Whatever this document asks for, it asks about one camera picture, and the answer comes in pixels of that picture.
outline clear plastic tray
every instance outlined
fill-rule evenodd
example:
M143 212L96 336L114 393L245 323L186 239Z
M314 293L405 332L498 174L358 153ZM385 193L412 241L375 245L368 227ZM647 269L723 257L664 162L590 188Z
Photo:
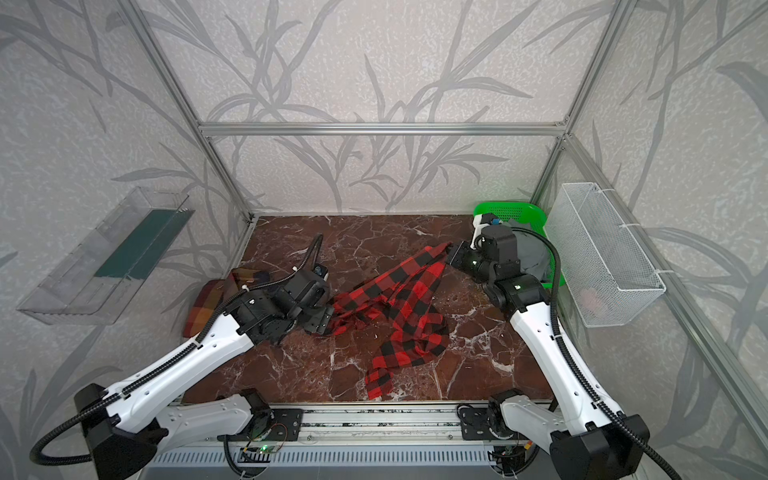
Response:
M182 208L188 197L134 188L35 287L19 311L48 324L114 323L193 213ZM131 237L140 225L151 238ZM117 262L116 251L123 252Z

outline green board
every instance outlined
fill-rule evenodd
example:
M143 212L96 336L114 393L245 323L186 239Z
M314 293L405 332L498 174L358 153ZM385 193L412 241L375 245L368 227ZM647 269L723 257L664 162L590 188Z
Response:
M194 210L151 210L94 276L146 280Z

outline brown marble surface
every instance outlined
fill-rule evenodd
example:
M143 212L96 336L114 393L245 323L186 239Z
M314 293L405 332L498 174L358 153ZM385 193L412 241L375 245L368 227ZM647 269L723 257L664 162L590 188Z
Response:
M335 293L385 272L425 245L472 238L468 216L261 217L242 266L285 276L316 233L321 263ZM480 400L517 387L550 399L547 380L528 347L468 276L445 269L434 305L451 330L450 346L431 363L395 371L384 400ZM280 347L263 343L231 359L187 391L209 402L256 388L267 402L367 400L363 377L389 337L389 324L318 338L295 328Z

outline gray cloth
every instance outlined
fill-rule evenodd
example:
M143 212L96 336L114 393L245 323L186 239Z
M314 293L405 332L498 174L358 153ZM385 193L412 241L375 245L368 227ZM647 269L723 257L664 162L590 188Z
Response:
M533 230L531 229L531 224L518 223L512 219L502 222L502 225ZM551 270L549 266L549 250L547 250L547 246L532 235L515 232L515 236L518 238L520 270L528 275L535 276L539 280L546 280Z

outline transparent acrylic box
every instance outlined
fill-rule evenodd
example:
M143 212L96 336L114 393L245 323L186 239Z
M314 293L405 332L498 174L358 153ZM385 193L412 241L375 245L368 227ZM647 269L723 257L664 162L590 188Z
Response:
M165 229L186 223L193 212L182 208L188 197L186 194L134 188L35 287L19 304L18 310L51 325L111 325L146 279L133 278L130 274L120 277L95 274L151 211L171 210L173 213L167 216L167 222L161 225L149 247L138 254L136 263L141 262L162 233L168 234L169 230Z

